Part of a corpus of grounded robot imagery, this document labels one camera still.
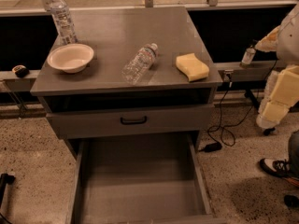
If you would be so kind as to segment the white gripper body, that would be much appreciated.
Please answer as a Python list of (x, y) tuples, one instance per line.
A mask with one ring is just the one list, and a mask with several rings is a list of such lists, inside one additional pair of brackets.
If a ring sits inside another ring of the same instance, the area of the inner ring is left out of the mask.
[(278, 125), (278, 123), (276, 122), (272, 122), (269, 121), (267, 119), (265, 119), (262, 116), (262, 112), (265, 108), (265, 105), (267, 102), (272, 102), (270, 99), (270, 95), (271, 92), (273, 91), (276, 83), (277, 83), (277, 79), (278, 79), (278, 72), (277, 71), (272, 71), (267, 79), (265, 88), (264, 88), (264, 96), (263, 99), (260, 103), (260, 107), (258, 110), (258, 116), (256, 119), (256, 123), (258, 124), (259, 127), (263, 128), (263, 129), (270, 129), (270, 128), (274, 128)]

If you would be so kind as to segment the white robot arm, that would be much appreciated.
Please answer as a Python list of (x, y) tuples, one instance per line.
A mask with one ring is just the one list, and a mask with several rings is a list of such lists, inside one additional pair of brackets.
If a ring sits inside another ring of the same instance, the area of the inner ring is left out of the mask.
[(258, 126), (271, 129), (280, 124), (299, 101), (299, 4), (255, 48), (263, 52), (274, 51), (286, 64), (281, 72), (273, 71), (268, 77), (258, 110)]

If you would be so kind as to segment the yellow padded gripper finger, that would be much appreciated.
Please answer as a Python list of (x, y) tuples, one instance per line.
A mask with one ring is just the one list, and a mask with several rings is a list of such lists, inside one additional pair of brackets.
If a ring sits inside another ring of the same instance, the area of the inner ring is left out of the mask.
[(299, 101), (298, 65), (290, 65), (278, 74), (270, 99), (287, 106), (294, 106)]
[(275, 102), (267, 102), (262, 112), (262, 116), (272, 122), (279, 123), (288, 114), (289, 108)]

